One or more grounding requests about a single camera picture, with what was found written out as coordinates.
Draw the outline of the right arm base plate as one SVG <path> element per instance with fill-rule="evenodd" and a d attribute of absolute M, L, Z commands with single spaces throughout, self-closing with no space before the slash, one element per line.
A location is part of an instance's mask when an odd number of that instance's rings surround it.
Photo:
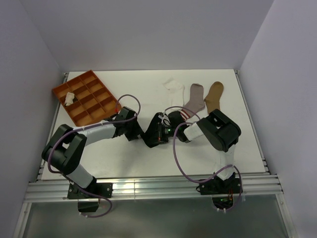
<path fill-rule="evenodd" d="M 221 195 L 221 194 L 239 194 L 240 193 L 240 180 L 238 178 L 229 178 L 221 180 L 218 177 L 211 179 L 208 182 L 200 183 L 196 187 L 196 191 L 200 195 Z"/>

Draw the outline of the black sock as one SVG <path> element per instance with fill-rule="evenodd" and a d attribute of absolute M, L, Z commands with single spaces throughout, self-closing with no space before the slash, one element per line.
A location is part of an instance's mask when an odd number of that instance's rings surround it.
<path fill-rule="evenodd" d="M 163 136 L 162 125 L 163 113 L 156 113 L 152 118 L 148 129 L 141 135 L 144 143 L 149 148 L 154 148 L 160 144 L 166 144 L 166 138 Z"/>

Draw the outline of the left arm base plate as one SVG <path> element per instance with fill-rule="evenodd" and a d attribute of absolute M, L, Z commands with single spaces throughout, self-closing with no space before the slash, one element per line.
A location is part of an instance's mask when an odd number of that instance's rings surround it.
<path fill-rule="evenodd" d="M 96 183 L 88 188 L 80 189 L 76 184 L 70 184 L 68 189 L 68 199 L 88 199 L 88 198 L 111 198 L 113 183 L 102 182 Z"/>

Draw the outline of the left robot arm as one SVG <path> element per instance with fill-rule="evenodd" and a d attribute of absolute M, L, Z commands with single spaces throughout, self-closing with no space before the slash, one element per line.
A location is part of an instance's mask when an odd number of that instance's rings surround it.
<path fill-rule="evenodd" d="M 87 145 L 125 135 L 128 141 L 138 139 L 143 133 L 137 122 L 137 113 L 123 107 L 115 118 L 104 119 L 98 123 L 81 127 L 59 126 L 42 151 L 42 159 L 48 168 L 62 174 L 78 187 L 85 198 L 94 195 L 108 197 L 111 189 L 104 189 L 100 183 L 81 164 L 81 157 Z"/>

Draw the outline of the cream brown striped sock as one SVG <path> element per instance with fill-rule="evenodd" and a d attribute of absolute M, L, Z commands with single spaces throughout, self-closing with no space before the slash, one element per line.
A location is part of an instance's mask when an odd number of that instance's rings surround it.
<path fill-rule="evenodd" d="M 64 105 L 66 107 L 68 107 L 68 106 L 72 105 L 76 101 L 77 101 L 77 98 L 76 98 L 75 94 L 72 93 L 72 92 L 68 92 L 66 94 L 66 97 L 65 97 Z"/>

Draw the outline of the white sock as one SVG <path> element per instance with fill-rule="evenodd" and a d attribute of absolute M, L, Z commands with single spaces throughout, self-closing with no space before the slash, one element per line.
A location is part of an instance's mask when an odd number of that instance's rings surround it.
<path fill-rule="evenodd" d="M 172 111 L 179 111 L 184 106 L 184 89 L 185 86 L 177 80 L 170 78 L 163 83 L 167 90 L 169 106 L 179 106 L 178 108 L 171 108 Z"/>

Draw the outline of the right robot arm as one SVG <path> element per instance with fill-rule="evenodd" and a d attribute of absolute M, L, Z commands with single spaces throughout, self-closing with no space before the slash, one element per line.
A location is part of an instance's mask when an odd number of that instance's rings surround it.
<path fill-rule="evenodd" d="M 189 181 L 198 184 L 201 195 L 225 194 L 242 191 L 242 178 L 237 167 L 234 166 L 235 146 L 241 135 L 240 127 L 220 110 L 215 109 L 205 118 L 196 122 L 186 122 L 180 112 L 171 112 L 158 116 L 162 119 L 157 126 L 159 139 L 173 138 L 173 155 L 181 174 Z M 181 168 L 176 155 L 176 141 L 189 143 L 204 136 L 211 146 L 219 153 L 217 167 L 210 178 L 194 180 Z"/>

